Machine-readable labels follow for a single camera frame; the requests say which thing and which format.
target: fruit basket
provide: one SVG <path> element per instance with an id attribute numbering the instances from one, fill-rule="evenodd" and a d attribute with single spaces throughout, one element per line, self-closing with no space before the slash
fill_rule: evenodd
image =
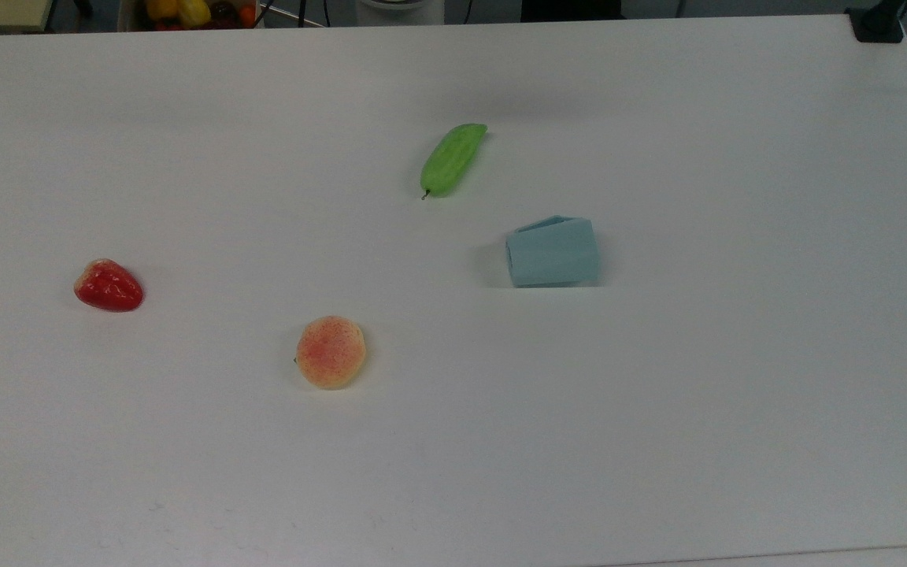
<path id="1" fill-rule="evenodd" d="M 257 0 L 121 0 L 119 32 L 252 28 Z"/>

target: green cucumber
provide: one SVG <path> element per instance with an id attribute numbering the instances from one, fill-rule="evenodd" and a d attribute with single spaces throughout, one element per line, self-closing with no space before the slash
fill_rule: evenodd
<path id="1" fill-rule="evenodd" d="M 428 195 L 442 197 L 454 189 L 464 172 L 468 171 L 468 165 L 488 129 L 485 124 L 461 124 L 443 136 L 422 166 L 419 182 L 422 191 L 425 191 L 422 198 Z"/>

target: cup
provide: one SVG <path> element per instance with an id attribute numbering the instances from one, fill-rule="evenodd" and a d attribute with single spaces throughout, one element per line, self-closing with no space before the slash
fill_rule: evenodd
<path id="1" fill-rule="evenodd" d="M 589 219 L 553 216 L 506 237 L 506 263 L 514 287 L 594 283 L 601 255 Z"/>

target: floor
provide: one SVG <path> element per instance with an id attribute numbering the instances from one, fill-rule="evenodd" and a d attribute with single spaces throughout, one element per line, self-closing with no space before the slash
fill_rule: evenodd
<path id="1" fill-rule="evenodd" d="M 314 0 L 307 7 L 306 17 L 324 23 L 327 6 L 331 24 L 355 25 L 356 2 L 359 0 Z M 627 18 L 673 17 L 680 0 L 622 0 L 622 12 Z M 57 32 L 114 32 L 117 29 L 121 0 L 91 0 L 94 16 L 80 19 L 72 0 L 57 0 L 53 28 Z M 874 0 L 687 0 L 683 17 L 723 17 L 784 14 L 841 14 L 846 7 L 870 7 Z M 276 7 L 298 12 L 299 0 L 277 0 Z M 469 11 L 469 23 L 498 23 L 520 21 L 520 0 L 446 0 L 447 24 L 463 23 Z M 292 28 L 295 22 L 269 14 L 267 28 Z M 907 31 L 907 14 L 904 19 Z"/>

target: red strawberry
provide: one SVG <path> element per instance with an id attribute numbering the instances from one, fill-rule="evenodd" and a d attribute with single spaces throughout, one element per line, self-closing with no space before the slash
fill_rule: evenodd
<path id="1" fill-rule="evenodd" d="M 143 295 L 135 276 L 107 258 L 86 266 L 75 291 L 81 302 L 106 311 L 131 311 L 141 304 Z"/>

